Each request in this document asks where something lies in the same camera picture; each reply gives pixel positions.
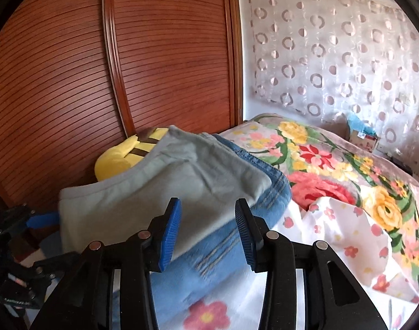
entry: stuffed toy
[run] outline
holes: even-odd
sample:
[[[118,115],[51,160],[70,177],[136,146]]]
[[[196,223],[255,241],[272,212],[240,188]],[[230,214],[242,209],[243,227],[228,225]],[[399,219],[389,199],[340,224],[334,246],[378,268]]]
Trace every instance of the stuffed toy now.
[[[156,143],[167,133],[167,128],[157,128],[148,137],[133,135],[121,144],[106,150],[95,163],[95,176],[98,181],[116,176],[140,162]]]

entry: folded clothes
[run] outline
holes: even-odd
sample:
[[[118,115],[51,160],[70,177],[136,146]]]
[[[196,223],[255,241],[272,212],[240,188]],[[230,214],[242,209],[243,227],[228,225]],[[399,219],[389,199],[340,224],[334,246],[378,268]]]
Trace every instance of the folded clothes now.
[[[246,264],[234,221],[244,197],[272,226],[290,201],[283,174],[235,144],[171,127],[140,163],[96,184],[64,189],[59,212],[65,251],[124,241],[163,214],[171,197],[182,222],[167,271],[152,273],[158,322],[188,308]]]

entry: wooden wardrobe door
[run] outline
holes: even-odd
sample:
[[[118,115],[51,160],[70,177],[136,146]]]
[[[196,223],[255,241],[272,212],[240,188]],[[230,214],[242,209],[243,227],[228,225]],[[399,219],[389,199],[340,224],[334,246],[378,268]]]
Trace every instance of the wooden wardrobe door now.
[[[0,186],[13,204],[56,209],[61,188],[95,182],[124,138],[101,0],[24,0],[0,32]]]
[[[175,124],[219,132],[233,126],[228,0],[112,3],[117,60],[136,130]]]

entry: blue plastic bag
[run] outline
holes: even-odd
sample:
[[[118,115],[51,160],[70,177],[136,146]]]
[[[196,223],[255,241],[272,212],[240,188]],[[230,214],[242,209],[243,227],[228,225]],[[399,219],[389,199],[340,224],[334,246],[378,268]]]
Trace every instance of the blue plastic bag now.
[[[373,137],[377,137],[376,132],[374,131],[374,129],[368,125],[366,125],[363,121],[361,121],[355,114],[350,114],[347,117],[347,123],[349,126],[349,130],[350,133],[353,130],[356,130],[360,133],[366,134],[366,135],[370,135]]]

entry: light gray fabric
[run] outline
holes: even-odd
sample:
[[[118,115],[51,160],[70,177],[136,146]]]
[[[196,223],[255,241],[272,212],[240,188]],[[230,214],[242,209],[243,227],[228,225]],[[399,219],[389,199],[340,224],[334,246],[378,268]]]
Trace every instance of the light gray fabric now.
[[[125,241],[162,215],[171,197],[182,202],[173,258],[234,218],[244,197],[254,205],[269,177],[208,134],[171,126],[136,166],[107,180],[60,193],[63,250],[82,252],[94,240]]]

